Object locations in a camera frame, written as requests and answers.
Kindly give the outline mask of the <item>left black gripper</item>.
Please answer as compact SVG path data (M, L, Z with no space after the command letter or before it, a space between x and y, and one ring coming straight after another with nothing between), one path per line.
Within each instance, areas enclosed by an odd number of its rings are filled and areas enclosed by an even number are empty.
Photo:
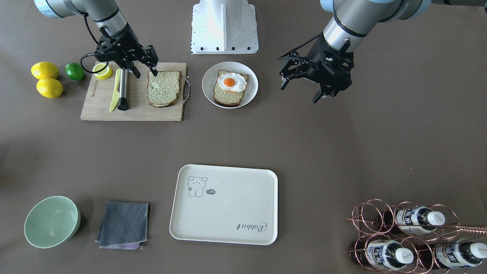
M326 98L328 92L346 90L352 84L351 69L354 67L353 52L347 52L350 46L351 41L346 38L344 45L336 50L325 41L323 33L319 33L279 57L279 60L287 61L279 73L282 76L281 90L289 81L298 78L318 83L320 90L313 97L314 104Z

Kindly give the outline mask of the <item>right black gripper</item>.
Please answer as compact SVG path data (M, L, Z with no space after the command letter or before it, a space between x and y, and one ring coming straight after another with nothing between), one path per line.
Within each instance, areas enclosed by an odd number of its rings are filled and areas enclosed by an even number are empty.
M139 61L150 69L154 77L157 76L159 59L155 48L153 45L143 47L129 24L111 36L105 26L101 26L100 31L102 36L94 54L98 61L114 61L122 69L130 70L137 79L140 78L140 71L134 66L134 61Z

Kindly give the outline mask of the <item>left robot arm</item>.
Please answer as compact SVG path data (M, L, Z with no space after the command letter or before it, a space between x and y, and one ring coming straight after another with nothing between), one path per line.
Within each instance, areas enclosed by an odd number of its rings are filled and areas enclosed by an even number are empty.
M281 56L281 89L291 80L304 78L320 85L313 102L336 96L351 84L355 49L378 22L407 20L422 14L429 0L322 0L321 7L333 17L321 33L310 41L314 45L302 57L294 48Z

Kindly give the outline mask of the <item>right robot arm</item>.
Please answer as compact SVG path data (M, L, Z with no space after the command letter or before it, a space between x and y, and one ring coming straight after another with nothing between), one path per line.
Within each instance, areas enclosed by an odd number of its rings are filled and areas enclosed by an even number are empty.
M134 66L139 61L157 76L158 57L153 45L143 47L129 23L113 0L35 0L38 10L49 18L65 18L73 14L90 16L102 33L96 50L89 55L99 62L115 62L120 68L136 76L141 73Z

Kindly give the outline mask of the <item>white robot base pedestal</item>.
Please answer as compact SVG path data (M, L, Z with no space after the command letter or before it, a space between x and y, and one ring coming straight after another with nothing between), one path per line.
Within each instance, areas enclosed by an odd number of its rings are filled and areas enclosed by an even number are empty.
M247 0L193 5L191 54L254 54L259 50L255 6Z

